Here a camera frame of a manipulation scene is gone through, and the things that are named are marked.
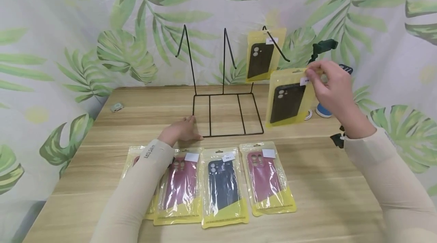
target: plastic packaging bag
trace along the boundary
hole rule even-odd
[[[126,173],[132,168],[135,163],[138,161],[141,152],[146,148],[146,146],[129,146],[129,151],[127,152],[126,163],[124,164],[123,173],[121,174],[121,179],[124,179]],[[157,189],[155,189],[155,193],[153,194],[152,200],[150,201],[149,208],[147,208],[147,212],[144,215],[144,219],[153,220],[155,217],[155,208],[157,203]]]
[[[270,77],[266,126],[303,122],[316,94],[305,75],[306,68],[273,71]]]
[[[296,203],[273,142],[240,145],[252,214],[296,211]]]
[[[248,223],[241,195],[238,148],[206,149],[201,154],[202,228]]]
[[[173,163],[159,184],[153,225],[201,222],[199,191],[201,148],[176,149]]]
[[[247,36],[247,78],[246,82],[270,79],[270,74],[278,68],[281,53],[275,47],[267,31],[282,48],[287,29],[252,31]]]

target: metal display stand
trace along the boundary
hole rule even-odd
[[[249,135],[259,135],[259,134],[264,134],[264,128],[261,122],[261,118],[259,116],[259,111],[258,111],[258,107],[256,106],[256,100],[255,100],[255,96],[253,94],[253,83],[252,83],[252,87],[250,88],[250,92],[248,93],[226,93],[225,94],[225,59],[226,59],[226,42],[228,44],[229,47],[229,53],[231,55],[231,60],[232,60],[232,65],[234,66],[234,68],[236,69],[235,66],[235,61],[234,61],[234,56],[232,54],[232,49],[231,49],[231,45],[229,42],[229,38],[228,38],[228,33],[226,31],[226,28],[224,29],[224,37],[223,37],[223,82],[222,82],[222,93],[221,94],[198,94],[197,93],[197,88],[196,88],[196,79],[194,76],[194,69],[193,69],[193,60],[192,60],[192,56],[191,56],[191,50],[190,50],[190,42],[189,42],[189,35],[187,33],[187,26],[184,25],[184,29],[182,30],[182,35],[181,35],[181,41],[179,42],[179,49],[178,49],[178,53],[176,54],[176,58],[179,56],[179,53],[181,52],[181,47],[182,47],[182,41],[184,40],[184,34],[185,37],[187,39],[187,47],[188,47],[188,52],[189,52],[189,57],[190,57],[190,64],[191,64],[191,68],[192,68],[192,76],[193,76],[193,84],[194,84],[194,91],[195,94],[193,96],[193,115],[194,113],[194,108],[195,108],[195,102],[196,102],[196,97],[201,97],[201,96],[207,96],[209,98],[209,136],[203,136],[203,137],[233,137],[233,136],[249,136]],[[241,103],[240,103],[240,95],[252,95],[253,98],[253,104],[255,105],[255,109],[256,109],[256,114],[258,115],[258,120],[259,120],[259,126],[261,127],[261,132],[257,132],[257,133],[246,133],[246,129],[245,129],[245,124],[244,124],[244,118],[243,118],[243,114],[242,114],[242,110],[241,110]],[[211,96],[237,96],[237,100],[238,100],[238,107],[240,110],[240,115],[241,115],[241,123],[243,125],[243,134],[224,134],[224,135],[213,135],[212,134],[212,127],[211,127]]]

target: fabric backdrop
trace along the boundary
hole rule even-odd
[[[288,30],[279,69],[339,41],[324,57],[354,68],[356,103],[437,203],[437,0],[0,0],[1,242],[22,240],[113,88],[193,84],[184,24],[199,85],[221,82],[224,27],[227,84],[264,24]]]

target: table surface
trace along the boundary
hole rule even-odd
[[[225,93],[248,92],[250,85],[226,86]],[[198,87],[199,94],[221,87]],[[267,85],[253,88],[264,124]],[[114,90],[63,177],[29,231],[25,243],[89,242],[120,180],[130,145],[146,145],[161,130],[192,113],[193,87],[133,87]],[[208,96],[196,97],[200,133],[209,134]],[[239,96],[247,133],[261,130],[252,95]],[[111,113],[116,102],[124,109]],[[211,96],[212,134],[243,133],[237,96]],[[210,137],[180,147],[220,148],[272,140],[285,169],[298,211],[250,214],[248,224],[203,230],[200,224],[153,226],[144,220],[139,242],[382,242],[382,213],[362,175],[329,138],[339,132],[334,119],[317,114],[301,124],[264,128],[252,136]]]

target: pink phone case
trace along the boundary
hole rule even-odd
[[[274,159],[263,157],[262,151],[247,155],[248,171],[252,180],[255,202],[261,202],[281,190]]]
[[[192,203],[196,193],[196,163],[177,157],[169,167],[164,209]]]

